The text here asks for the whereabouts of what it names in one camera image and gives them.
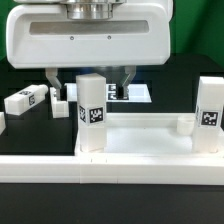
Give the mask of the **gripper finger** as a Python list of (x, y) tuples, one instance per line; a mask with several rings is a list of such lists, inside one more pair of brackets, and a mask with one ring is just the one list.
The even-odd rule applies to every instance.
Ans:
[(128, 86), (132, 82), (135, 75), (136, 75), (135, 66), (124, 67), (124, 75), (122, 76), (122, 79), (117, 84), (116, 94), (118, 99), (128, 98)]
[(46, 68), (45, 69), (45, 76), (50, 82), (50, 84), (56, 89), (56, 97), (58, 100), (61, 99), (61, 82), (59, 81), (58, 77), (58, 69), (57, 68)]

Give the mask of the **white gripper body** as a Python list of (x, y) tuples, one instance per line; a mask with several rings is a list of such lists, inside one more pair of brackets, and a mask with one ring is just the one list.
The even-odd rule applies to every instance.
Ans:
[(170, 1), (20, 1), (6, 23), (15, 68), (159, 65), (170, 57)]

